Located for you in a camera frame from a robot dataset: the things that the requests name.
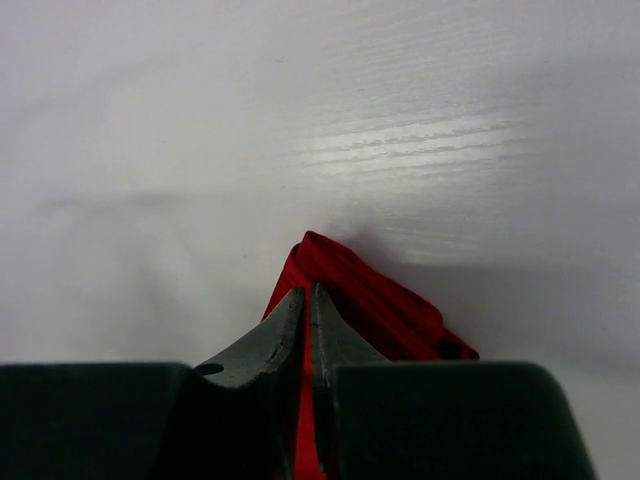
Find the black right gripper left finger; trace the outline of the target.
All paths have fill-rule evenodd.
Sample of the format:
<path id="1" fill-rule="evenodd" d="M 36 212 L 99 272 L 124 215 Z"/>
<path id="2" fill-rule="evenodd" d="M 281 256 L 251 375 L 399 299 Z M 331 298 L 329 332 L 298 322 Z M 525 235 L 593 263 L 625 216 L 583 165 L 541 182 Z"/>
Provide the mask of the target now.
<path id="1" fill-rule="evenodd" d="M 305 293 L 198 366 L 8 364 L 5 479 L 289 479 Z"/>

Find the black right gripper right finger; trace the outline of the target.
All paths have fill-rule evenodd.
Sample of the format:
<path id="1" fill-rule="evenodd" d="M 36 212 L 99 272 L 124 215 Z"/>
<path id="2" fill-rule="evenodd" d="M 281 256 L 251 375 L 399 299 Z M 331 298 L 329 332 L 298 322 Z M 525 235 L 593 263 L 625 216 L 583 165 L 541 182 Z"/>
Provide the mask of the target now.
<path id="1" fill-rule="evenodd" d="M 393 362 L 310 297 L 315 441 L 330 479 L 592 479 L 563 389 L 524 362 Z"/>

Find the red cloth napkin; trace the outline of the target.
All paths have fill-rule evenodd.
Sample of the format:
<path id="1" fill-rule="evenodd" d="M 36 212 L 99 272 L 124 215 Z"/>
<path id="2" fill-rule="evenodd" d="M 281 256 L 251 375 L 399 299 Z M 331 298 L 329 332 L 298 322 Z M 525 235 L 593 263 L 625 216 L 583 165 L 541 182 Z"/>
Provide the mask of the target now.
<path id="1" fill-rule="evenodd" d="M 439 365 L 477 352 L 431 303 L 321 234 L 292 248 L 269 307 L 293 289 L 304 293 L 293 477 L 459 477 L 453 422 L 436 414 L 461 372 Z"/>

